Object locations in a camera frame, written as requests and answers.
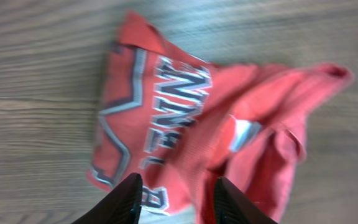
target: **red shirt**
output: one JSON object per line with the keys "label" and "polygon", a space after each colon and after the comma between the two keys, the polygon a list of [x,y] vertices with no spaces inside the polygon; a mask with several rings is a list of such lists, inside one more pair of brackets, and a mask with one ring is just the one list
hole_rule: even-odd
{"label": "red shirt", "polygon": [[111,190],[140,173],[143,210],[194,205],[198,223],[214,223],[213,185],[224,175],[278,222],[305,158],[307,116],[351,80],[331,64],[220,67],[130,12],[109,53],[87,177]]}

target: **wooden table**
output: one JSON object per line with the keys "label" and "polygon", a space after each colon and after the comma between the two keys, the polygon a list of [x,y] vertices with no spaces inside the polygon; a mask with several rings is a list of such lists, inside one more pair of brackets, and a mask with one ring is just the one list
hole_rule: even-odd
{"label": "wooden table", "polygon": [[0,223],[70,223],[105,195],[84,174],[106,52],[127,9],[215,62],[353,70],[356,82],[310,119],[282,223],[358,223],[352,0],[0,0]]}

